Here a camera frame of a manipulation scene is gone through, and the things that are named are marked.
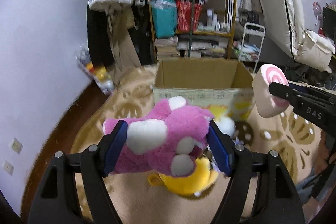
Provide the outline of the pink swirl marshmallow cushion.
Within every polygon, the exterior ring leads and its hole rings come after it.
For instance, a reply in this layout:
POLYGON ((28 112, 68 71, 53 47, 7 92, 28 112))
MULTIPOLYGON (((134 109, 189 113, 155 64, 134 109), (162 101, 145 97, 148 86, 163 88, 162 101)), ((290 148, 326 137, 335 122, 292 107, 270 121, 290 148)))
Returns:
POLYGON ((277 98, 269 92, 271 83, 289 86, 284 73, 279 67, 272 64, 264 64, 252 81, 257 111, 263 118, 275 117, 284 112, 289 106, 288 101, 277 98))

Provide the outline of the yellow bear plush toy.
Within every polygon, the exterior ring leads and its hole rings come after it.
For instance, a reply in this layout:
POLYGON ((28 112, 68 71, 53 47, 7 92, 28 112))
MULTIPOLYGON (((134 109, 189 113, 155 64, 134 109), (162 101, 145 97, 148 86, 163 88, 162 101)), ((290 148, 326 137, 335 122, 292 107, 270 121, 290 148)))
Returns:
POLYGON ((161 173, 152 173, 147 180, 151 186, 164 186, 169 192, 182 197, 200 197, 201 194, 216 183, 219 173, 213 169, 206 157, 195 161, 194 173, 188 177, 171 177, 161 173))

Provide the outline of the pink white plush toy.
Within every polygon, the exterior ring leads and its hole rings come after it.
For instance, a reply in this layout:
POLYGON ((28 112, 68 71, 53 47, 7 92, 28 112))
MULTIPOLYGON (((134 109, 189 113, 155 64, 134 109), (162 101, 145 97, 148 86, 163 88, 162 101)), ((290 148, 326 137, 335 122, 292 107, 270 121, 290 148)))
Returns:
POLYGON ((206 135, 214 115, 189 105, 181 96, 162 99, 141 118, 124 118, 124 143, 108 151, 105 173, 138 173, 156 170, 171 177, 187 177, 207 146, 206 135))

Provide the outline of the white yellow small plush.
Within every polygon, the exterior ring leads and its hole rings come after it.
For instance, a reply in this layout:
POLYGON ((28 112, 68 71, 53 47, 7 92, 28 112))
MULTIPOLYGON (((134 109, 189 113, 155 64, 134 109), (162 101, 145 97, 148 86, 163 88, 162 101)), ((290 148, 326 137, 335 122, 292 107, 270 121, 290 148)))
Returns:
POLYGON ((221 116, 215 122, 223 134, 229 135, 231 139, 234 138, 236 132, 236 126, 235 121, 233 119, 231 119, 228 116, 221 116))

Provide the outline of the beige brown patterned blanket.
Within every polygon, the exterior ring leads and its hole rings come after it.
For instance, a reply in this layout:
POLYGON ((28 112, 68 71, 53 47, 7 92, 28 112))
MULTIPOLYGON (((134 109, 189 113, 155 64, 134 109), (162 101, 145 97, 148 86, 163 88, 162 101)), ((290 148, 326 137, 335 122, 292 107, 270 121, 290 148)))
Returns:
MULTIPOLYGON (((156 66, 132 69, 118 89, 80 129, 71 148, 84 151, 102 138, 102 124, 108 118, 141 117, 154 105, 156 66)), ((309 177, 318 153, 321 131, 291 109, 264 119, 253 109, 248 120, 236 124, 238 139, 254 152, 279 152, 294 182, 309 177)), ((211 160, 205 151, 201 157, 211 160)), ((182 197, 164 186, 151 186, 148 173, 112 174, 104 182, 123 223, 210 223, 221 203, 228 178, 219 173, 215 184, 200 197, 182 197)))

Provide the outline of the plastic bag of toys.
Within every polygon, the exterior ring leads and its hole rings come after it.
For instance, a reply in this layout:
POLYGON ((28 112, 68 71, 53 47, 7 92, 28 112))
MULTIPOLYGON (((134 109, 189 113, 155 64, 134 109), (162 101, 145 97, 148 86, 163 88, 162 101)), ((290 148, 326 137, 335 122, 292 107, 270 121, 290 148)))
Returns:
POLYGON ((113 93, 114 83, 111 76, 104 66, 93 66, 87 47, 80 45, 80 50, 76 53, 76 60, 79 67, 95 81, 105 95, 113 93))

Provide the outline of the white metal cart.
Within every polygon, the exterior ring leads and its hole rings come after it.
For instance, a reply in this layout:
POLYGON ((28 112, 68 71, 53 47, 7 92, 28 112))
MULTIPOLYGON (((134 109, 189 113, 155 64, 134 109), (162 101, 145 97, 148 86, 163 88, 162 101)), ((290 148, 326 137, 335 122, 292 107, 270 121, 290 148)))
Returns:
POLYGON ((246 22, 240 40, 234 41, 234 54, 240 62, 254 63, 252 73, 257 70, 261 50, 264 44, 266 29, 256 23, 246 22))

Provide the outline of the stack of books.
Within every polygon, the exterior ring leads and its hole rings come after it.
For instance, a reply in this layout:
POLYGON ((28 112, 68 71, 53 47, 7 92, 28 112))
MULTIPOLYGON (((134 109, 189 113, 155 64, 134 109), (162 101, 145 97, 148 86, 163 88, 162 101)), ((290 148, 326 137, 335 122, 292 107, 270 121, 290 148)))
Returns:
POLYGON ((177 59, 180 57, 178 46, 178 37, 173 36, 171 38, 156 38, 154 40, 154 46, 156 51, 156 57, 158 61, 167 59, 177 59))

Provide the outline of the cream reclining chair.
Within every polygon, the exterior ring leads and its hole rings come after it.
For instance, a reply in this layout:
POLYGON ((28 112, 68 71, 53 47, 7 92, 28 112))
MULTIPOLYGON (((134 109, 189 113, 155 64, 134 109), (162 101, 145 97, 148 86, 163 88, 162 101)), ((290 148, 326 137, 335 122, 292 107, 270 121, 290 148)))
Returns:
POLYGON ((260 0, 266 34, 289 57, 321 72, 329 70, 335 47, 305 28, 302 0, 260 0))

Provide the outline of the red gift bag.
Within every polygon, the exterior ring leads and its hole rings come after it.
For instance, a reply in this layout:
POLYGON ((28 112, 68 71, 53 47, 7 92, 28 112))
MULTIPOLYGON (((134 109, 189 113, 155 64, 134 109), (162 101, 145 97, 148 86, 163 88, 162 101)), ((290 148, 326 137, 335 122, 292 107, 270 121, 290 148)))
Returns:
MULTIPOLYGON (((182 32, 189 32, 191 27, 191 5, 189 0, 177 0, 177 29, 182 32)), ((196 3, 194 5, 194 23, 193 30, 198 28, 199 18, 201 16, 203 5, 196 3)))

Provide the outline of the teal bag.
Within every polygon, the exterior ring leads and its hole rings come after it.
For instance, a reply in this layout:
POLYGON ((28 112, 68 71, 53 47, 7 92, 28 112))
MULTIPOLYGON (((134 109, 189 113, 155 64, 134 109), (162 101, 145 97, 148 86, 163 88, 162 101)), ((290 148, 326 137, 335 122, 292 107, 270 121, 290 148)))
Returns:
POLYGON ((173 37, 177 29, 177 3, 174 0, 151 0, 150 5, 156 37, 173 37))

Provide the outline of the green pole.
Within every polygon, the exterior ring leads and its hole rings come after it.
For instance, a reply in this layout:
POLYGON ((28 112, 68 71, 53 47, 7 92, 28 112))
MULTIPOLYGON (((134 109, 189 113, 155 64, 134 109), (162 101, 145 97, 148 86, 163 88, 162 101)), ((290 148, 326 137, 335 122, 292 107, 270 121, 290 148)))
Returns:
POLYGON ((192 50, 192 39, 193 39, 193 29, 194 29, 194 18, 195 18, 195 0, 191 2, 191 22, 190 22, 190 32, 189 32, 189 47, 188 47, 188 58, 191 57, 192 50))

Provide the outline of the upper white wall socket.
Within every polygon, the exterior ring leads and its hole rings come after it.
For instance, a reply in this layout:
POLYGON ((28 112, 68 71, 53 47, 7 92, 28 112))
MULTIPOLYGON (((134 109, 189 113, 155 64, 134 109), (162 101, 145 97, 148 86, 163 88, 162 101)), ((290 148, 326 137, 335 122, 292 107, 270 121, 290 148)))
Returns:
POLYGON ((20 154, 23 148, 22 143, 17 140, 16 138, 13 138, 12 141, 9 144, 10 148, 16 152, 17 154, 20 154))

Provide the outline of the white wall socket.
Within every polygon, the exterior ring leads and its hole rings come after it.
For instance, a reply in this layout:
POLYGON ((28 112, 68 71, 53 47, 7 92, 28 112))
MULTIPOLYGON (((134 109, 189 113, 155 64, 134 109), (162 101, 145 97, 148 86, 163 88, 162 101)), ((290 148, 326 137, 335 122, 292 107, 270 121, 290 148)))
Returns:
POLYGON ((16 152, 17 154, 20 154, 23 148, 22 143, 17 140, 16 138, 13 138, 12 141, 9 144, 10 148, 16 152))
POLYGON ((12 164, 10 164, 8 161, 5 160, 5 161, 2 163, 2 168, 3 168, 3 170, 4 170, 6 173, 8 173, 10 176, 13 175, 13 173, 14 173, 14 166, 13 166, 12 164))

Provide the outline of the lower white wall socket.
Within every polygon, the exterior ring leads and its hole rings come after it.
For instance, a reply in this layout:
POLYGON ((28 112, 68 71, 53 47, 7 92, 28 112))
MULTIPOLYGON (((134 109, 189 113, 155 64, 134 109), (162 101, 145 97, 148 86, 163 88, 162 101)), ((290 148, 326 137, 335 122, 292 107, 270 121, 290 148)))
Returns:
POLYGON ((14 173, 14 166, 13 166, 12 164, 10 164, 8 161, 5 160, 5 161, 2 163, 2 168, 3 168, 3 170, 4 170, 6 173, 8 173, 10 176, 13 175, 13 173, 14 173))

